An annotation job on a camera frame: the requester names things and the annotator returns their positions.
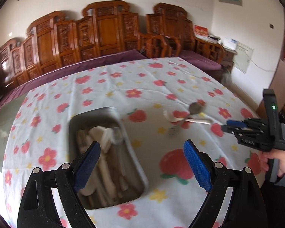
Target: armrest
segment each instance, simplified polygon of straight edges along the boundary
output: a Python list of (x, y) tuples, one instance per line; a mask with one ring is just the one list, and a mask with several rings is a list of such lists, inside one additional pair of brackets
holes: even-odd
[(164, 36), (157, 34), (143, 34), (140, 32), (138, 35), (139, 40), (137, 49), (139, 51), (145, 49), (146, 57), (167, 57), (169, 42)]

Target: utensil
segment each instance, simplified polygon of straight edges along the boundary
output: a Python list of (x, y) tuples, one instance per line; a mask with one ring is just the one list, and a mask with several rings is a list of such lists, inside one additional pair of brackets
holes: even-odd
[[(177, 118), (172, 114), (169, 114), (167, 110), (163, 110), (164, 117), (170, 122), (179, 122), (182, 121), (183, 118)], [(211, 119), (186, 119), (187, 122), (195, 122), (195, 123), (203, 123), (203, 124), (212, 124), (213, 121)]]
[(177, 124), (174, 125), (172, 128), (169, 129), (169, 135), (176, 135), (180, 127), (184, 124), (184, 122), (189, 118), (190, 115), (195, 115), (201, 112), (202, 106), (195, 102), (189, 105), (189, 113)]

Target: blue gripper pad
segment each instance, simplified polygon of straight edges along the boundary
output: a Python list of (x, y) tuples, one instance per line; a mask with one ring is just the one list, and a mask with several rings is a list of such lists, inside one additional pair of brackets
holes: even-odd
[(73, 185), (74, 191), (77, 193), (83, 189), (99, 159), (100, 145), (98, 142), (93, 141), (88, 150), (82, 156), (83, 161), (75, 172), (75, 182)]
[(235, 127), (235, 128), (245, 128), (246, 124), (242, 121), (236, 121), (236, 120), (228, 120), (226, 122), (227, 126)]
[(212, 188), (210, 172), (200, 158), (198, 149), (192, 142), (186, 141), (184, 143), (184, 155), (200, 187), (209, 192)]

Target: hand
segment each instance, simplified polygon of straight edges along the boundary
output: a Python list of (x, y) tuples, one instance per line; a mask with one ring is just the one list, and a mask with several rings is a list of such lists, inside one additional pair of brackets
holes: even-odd
[(261, 161), (261, 168), (264, 171), (269, 170), (269, 166), (267, 164), (268, 159), (279, 159), (279, 171), (277, 173), (278, 177), (283, 177), (285, 175), (285, 151), (272, 149), (270, 152), (260, 153), (260, 161)]

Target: wooden sofa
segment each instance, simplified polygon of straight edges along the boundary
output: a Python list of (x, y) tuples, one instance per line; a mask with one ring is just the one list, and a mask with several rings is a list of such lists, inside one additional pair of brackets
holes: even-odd
[(129, 10), (125, 1), (104, 1), (87, 5), (78, 21), (65, 20), (62, 11), (33, 21), (23, 42), (10, 39), (0, 47), (0, 97), (48, 72), (95, 57), (142, 48), (149, 58), (166, 57), (167, 39), (140, 33), (138, 14)]

